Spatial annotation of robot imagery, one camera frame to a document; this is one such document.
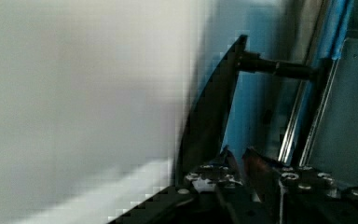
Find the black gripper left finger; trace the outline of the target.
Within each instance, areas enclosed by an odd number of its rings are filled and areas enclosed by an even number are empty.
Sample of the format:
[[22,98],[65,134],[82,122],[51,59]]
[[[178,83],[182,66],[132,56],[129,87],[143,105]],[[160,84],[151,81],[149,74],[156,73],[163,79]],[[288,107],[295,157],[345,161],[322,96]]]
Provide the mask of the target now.
[[216,185],[229,188],[241,186],[239,166],[228,146],[225,146],[214,159],[187,173],[184,185],[195,190],[214,190]]

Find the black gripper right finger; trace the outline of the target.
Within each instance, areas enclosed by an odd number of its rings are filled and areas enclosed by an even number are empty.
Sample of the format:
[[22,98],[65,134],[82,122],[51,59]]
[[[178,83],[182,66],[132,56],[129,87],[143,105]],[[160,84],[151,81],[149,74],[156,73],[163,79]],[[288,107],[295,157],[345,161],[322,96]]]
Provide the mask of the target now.
[[322,192],[336,196],[336,181],[328,173],[310,166],[287,166],[249,147],[242,155],[245,180],[261,200],[276,199],[284,185],[296,192]]

